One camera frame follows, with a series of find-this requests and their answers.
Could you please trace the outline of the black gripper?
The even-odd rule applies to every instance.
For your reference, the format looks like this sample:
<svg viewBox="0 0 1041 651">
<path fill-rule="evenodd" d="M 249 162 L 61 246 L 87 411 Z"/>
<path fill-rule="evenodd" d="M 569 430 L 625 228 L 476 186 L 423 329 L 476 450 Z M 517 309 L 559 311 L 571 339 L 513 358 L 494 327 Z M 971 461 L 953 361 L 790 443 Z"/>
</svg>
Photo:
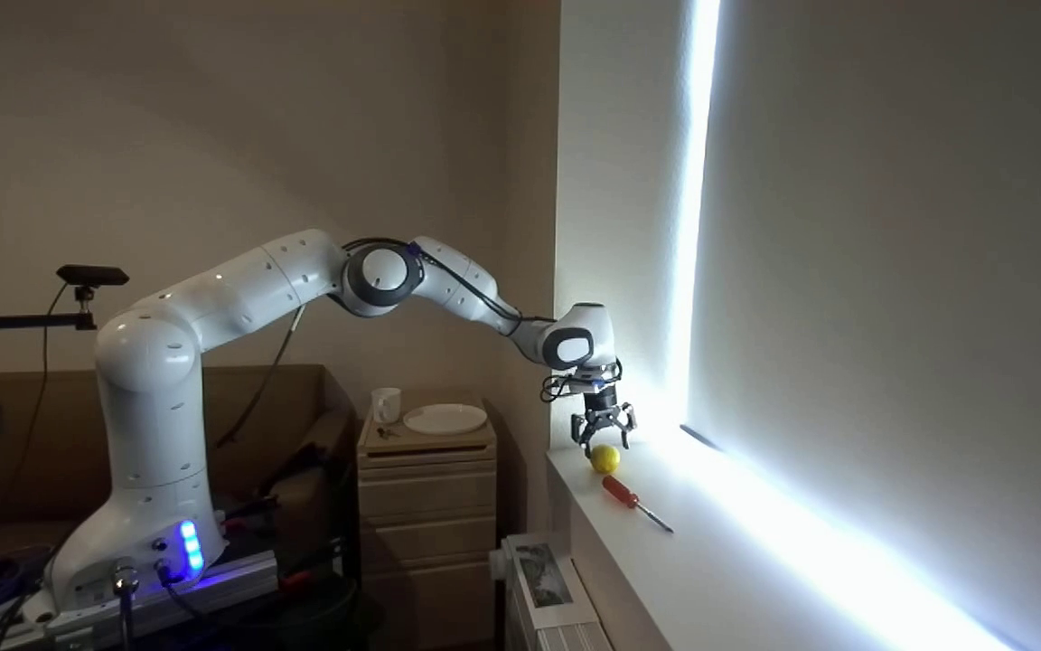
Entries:
<svg viewBox="0 0 1041 651">
<path fill-rule="evenodd" d="M 619 444 L 632 443 L 632 405 L 619 399 L 625 365 L 619 358 L 581 361 L 575 368 L 556 368 L 543 381 L 543 400 L 579 399 L 581 408 L 571 415 L 571 444 L 588 457 L 588 443 L 599 430 L 614 430 Z"/>
</svg>

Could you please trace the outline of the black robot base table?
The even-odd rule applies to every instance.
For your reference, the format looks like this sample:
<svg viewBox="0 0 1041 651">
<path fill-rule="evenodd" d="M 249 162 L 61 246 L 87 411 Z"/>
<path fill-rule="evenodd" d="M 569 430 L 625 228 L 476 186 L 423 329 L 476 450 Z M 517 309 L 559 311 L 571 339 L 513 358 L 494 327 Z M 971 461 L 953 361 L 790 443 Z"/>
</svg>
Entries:
<svg viewBox="0 0 1041 651">
<path fill-rule="evenodd" d="M 0 602 L 0 651 L 306 651 L 349 639 L 355 606 L 334 563 L 287 563 L 260 535 L 214 545 L 181 522 L 100 553 L 67 535 Z"/>
</svg>

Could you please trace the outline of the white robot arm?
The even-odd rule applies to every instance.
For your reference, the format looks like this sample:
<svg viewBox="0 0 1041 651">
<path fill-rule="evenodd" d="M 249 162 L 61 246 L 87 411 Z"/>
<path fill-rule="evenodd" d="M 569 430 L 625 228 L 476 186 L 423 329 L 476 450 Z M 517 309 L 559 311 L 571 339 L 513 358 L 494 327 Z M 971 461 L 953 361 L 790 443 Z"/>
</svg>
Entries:
<svg viewBox="0 0 1041 651">
<path fill-rule="evenodd" d="M 394 315 L 428 301 L 511 339 L 544 368 L 543 400 L 579 399 L 571 443 L 588 451 L 599 435 L 630 443 L 632 405 L 611 315 L 597 301 L 564 315 L 524 315 L 505 305 L 491 273 L 430 234 L 369 234 L 336 241 L 306 228 L 253 246 L 211 273 L 160 289 L 112 322 L 93 344 L 93 381 L 107 450 L 107 496 L 71 529 L 43 573 L 59 610 L 87 606 L 114 563 L 132 574 L 207 580 L 229 553 L 214 506 L 211 451 L 225 451 L 253 418 L 287 353 L 256 374 L 253 394 L 211 435 L 207 353 L 277 318 L 293 329 L 315 301 L 355 318 Z"/>
</svg>

